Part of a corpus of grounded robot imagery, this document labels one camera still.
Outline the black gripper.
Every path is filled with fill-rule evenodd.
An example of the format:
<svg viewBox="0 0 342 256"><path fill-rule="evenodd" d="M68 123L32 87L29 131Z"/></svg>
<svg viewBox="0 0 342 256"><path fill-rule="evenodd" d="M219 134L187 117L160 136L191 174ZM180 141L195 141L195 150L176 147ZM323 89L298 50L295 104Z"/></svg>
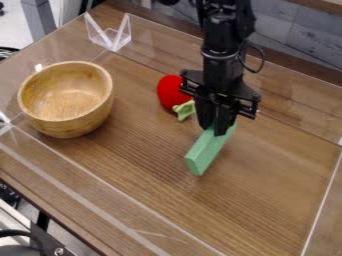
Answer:
<svg viewBox="0 0 342 256"><path fill-rule="evenodd" d="M216 136L223 136L238 115L256 118L260 94L246 84L243 72L258 73L246 65L246 51L232 55L203 54L203 69L180 72L180 91L194 97L198 122L207 129L215 118Z"/></svg>

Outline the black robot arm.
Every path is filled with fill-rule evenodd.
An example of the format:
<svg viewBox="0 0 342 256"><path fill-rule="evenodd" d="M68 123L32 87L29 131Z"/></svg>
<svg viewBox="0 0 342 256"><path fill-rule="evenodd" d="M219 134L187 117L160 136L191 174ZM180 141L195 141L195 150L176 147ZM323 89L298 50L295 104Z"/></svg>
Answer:
<svg viewBox="0 0 342 256"><path fill-rule="evenodd" d="M195 0L203 31L202 70L180 72L180 91L194 97L198 122L223 136L236 116L256 118L260 94L246 84L246 51L254 47L248 37L255 32L251 0Z"/></svg>

